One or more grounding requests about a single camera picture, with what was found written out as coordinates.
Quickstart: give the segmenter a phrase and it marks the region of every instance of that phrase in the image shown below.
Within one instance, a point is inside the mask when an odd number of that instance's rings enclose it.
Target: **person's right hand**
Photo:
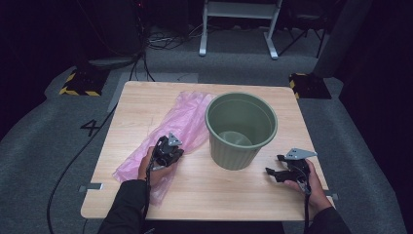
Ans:
[[[154,151],[154,146],[151,146],[148,148],[148,152],[146,153],[146,156],[142,158],[142,161],[140,162],[139,166],[139,171],[137,175],[137,179],[142,179],[146,180],[146,168],[149,165],[149,162],[151,161],[152,157],[152,152]],[[151,186],[154,186],[157,184],[161,179],[169,174],[172,171],[172,166],[169,166],[167,168],[160,169],[155,172],[151,172]]]
[[[306,159],[306,162],[310,169],[309,182],[312,189],[309,203],[314,207],[317,214],[326,208],[332,207],[332,205],[322,190],[321,182],[319,181],[319,176],[316,173],[313,163],[308,159]],[[284,184],[304,195],[304,192],[296,181],[286,180]]]

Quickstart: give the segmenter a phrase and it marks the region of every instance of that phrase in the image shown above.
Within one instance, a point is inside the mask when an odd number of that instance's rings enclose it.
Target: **person's left hand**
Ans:
[[[154,151],[154,147],[153,146],[149,147],[146,156],[142,158],[142,162],[140,162],[140,166],[139,166],[139,173],[137,175],[137,179],[146,180],[146,168],[149,165],[153,151]],[[169,166],[167,168],[163,168],[155,172],[151,172],[151,186],[157,184],[161,180],[161,178],[169,174],[172,171],[172,167],[173,166]]]

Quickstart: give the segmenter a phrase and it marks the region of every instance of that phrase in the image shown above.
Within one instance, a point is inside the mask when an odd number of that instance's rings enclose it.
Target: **black cable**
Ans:
[[[113,69],[119,69],[125,66],[129,66],[136,62],[138,58],[137,57],[132,57],[130,60],[127,61],[121,61],[121,62],[116,62],[116,63],[111,63],[111,64],[94,64],[91,63],[93,67],[95,67],[97,70],[113,70]]]
[[[304,234],[308,233],[308,229],[309,229],[309,225],[310,225],[310,216],[309,216],[309,201],[310,201],[310,196],[311,196],[311,186],[310,186],[310,182],[309,182],[309,178],[307,177],[307,175],[298,167],[290,164],[289,166],[294,167],[296,170],[298,170],[303,177],[305,178],[306,181],[306,187],[307,190],[310,192],[310,194],[306,193],[306,197],[305,197],[305,202],[304,202],[304,214],[305,214],[305,220],[304,220]]]
[[[86,223],[88,223],[88,219],[86,218],[85,223],[83,223],[82,233],[85,234]]]
[[[143,68],[146,71],[147,77],[150,77],[153,82],[156,82],[155,79],[152,77],[151,73],[149,72],[148,64],[146,62],[146,53],[143,53],[142,58],[143,58]]]
[[[89,25],[90,25],[90,26],[92,27],[92,29],[94,30],[94,33],[96,34],[96,36],[97,36],[97,38],[99,39],[99,41],[100,41],[110,52],[112,52],[112,53],[114,53],[115,55],[118,55],[118,56],[133,56],[133,55],[139,53],[139,50],[138,50],[136,53],[127,55],[127,54],[122,54],[122,53],[119,53],[119,52],[113,50],[113,49],[112,49],[109,45],[107,45],[107,43],[101,38],[101,36],[100,36],[100,34],[98,33],[96,27],[95,27],[94,24],[92,23],[91,18],[88,16],[88,13],[85,11],[85,9],[83,8],[83,6],[82,6],[82,4],[79,2],[79,0],[76,0],[76,2],[77,2],[77,4],[78,4],[79,8],[81,9],[83,15],[86,17],[86,20],[88,20]]]
[[[136,81],[139,81],[139,79],[137,78],[137,69],[134,70],[134,78],[136,78]]]
[[[306,194],[306,201],[304,203],[304,213],[305,213],[305,221],[304,221],[304,234],[309,232],[309,225],[310,225],[310,216],[309,216],[309,201],[310,201],[311,194]]]
[[[143,49],[147,46],[145,43],[146,43],[146,38],[148,37],[149,30],[146,29],[146,26],[149,27],[149,24],[145,25],[139,16],[139,15],[144,15],[146,17],[144,13],[144,9],[142,10],[142,1],[138,2],[135,0],[131,0],[131,5],[134,7],[134,11],[133,11],[134,22],[135,22],[134,28],[136,30],[137,35],[139,35],[138,37],[139,43],[140,45],[142,45],[141,49]]]
[[[138,59],[135,60],[133,67],[131,68],[131,75],[130,75],[130,80],[131,77],[133,75],[133,70],[136,68],[137,62],[139,61],[140,56],[138,56]],[[51,195],[49,197],[49,202],[48,202],[48,207],[47,207],[47,212],[46,212],[46,218],[48,221],[48,227],[49,227],[49,232],[51,234],[54,234],[54,230],[53,230],[53,226],[52,226],[52,219],[51,219],[51,207],[52,207],[52,201],[53,198],[55,196],[55,192],[58,188],[58,185],[60,184],[61,180],[63,179],[64,175],[67,173],[67,171],[69,170],[70,166],[72,166],[72,164],[76,161],[76,159],[82,154],[82,152],[86,149],[86,147],[88,147],[88,145],[92,142],[92,140],[94,139],[94,137],[100,132],[100,130],[102,129],[102,127],[106,124],[107,120],[109,119],[109,117],[115,112],[116,107],[118,106],[118,103],[115,104],[115,106],[112,108],[112,110],[110,111],[109,114],[106,115],[105,119],[103,120],[103,123],[100,125],[100,128],[98,128],[96,130],[96,132],[91,136],[91,138],[86,142],[86,144],[79,150],[79,152],[72,158],[72,160],[69,162],[69,164],[67,164],[66,168],[63,170],[63,172],[61,173],[60,177],[58,178],[52,192]],[[83,226],[83,231],[85,231],[85,227],[86,227],[86,223],[88,222],[88,220],[86,219],[84,226]]]
[[[203,24],[201,23],[200,25],[198,25],[197,27],[193,28],[189,34],[187,38],[184,38],[182,36],[178,36],[178,35],[171,35],[171,36],[167,36],[167,34],[165,32],[152,32],[150,36],[148,36],[148,44],[149,44],[149,48],[153,49],[153,50],[172,50],[176,47],[181,46],[184,42],[188,42],[191,41],[192,39],[196,38],[196,37],[200,37],[202,36],[202,26]],[[194,32],[197,32],[197,30],[200,30],[201,33],[199,33],[198,35],[192,36],[191,34],[193,34]]]
[[[152,151],[152,155],[151,155],[151,159],[149,160],[149,164],[146,167],[146,203],[145,203],[145,208],[143,209],[143,213],[142,213],[142,223],[145,221],[146,219],[146,215],[148,214],[148,210],[149,210],[149,202],[150,202],[150,197],[151,197],[151,171],[154,167],[154,163],[155,163],[155,152],[157,151],[158,147],[159,147],[159,143],[161,142],[161,139],[159,138],[158,141],[155,144],[155,148]]]

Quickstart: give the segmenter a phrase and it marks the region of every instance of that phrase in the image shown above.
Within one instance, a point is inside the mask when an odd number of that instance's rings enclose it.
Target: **white metal stand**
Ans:
[[[250,18],[271,20],[270,30],[264,32],[264,38],[272,59],[278,59],[272,36],[279,17],[282,0],[276,4],[251,4],[234,2],[213,2],[205,0],[203,15],[203,35],[201,37],[200,56],[207,54],[207,17]]]

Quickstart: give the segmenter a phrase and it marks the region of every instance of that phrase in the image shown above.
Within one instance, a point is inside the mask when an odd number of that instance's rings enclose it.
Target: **gray carpet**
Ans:
[[[287,32],[274,35],[278,50],[290,40]],[[191,82],[198,83],[286,87],[290,73],[313,70],[318,42],[309,33],[278,60],[271,60],[261,30],[215,31],[208,37],[204,58],[198,56],[200,38],[194,38],[173,50],[148,50],[147,61],[155,80],[160,81],[168,77],[166,73],[171,81],[179,74],[192,74],[196,79]],[[64,168],[90,139],[89,132],[80,127],[92,119],[102,124],[131,66],[111,71],[101,97],[60,96],[58,91],[72,69],[53,80],[45,91],[47,100],[0,142],[0,233],[48,233],[50,193]],[[139,80],[143,72],[140,61]],[[354,233],[406,233],[392,188],[338,99],[341,82],[330,78],[325,83],[333,99],[298,99],[298,103],[327,183],[340,196],[335,202],[338,212]],[[55,233],[82,233],[84,224],[85,233],[95,233],[101,223],[99,219],[85,223],[80,216],[85,194],[78,188],[92,177],[109,124],[110,119],[56,190],[51,209]],[[283,225],[285,233],[302,233],[303,222]]]

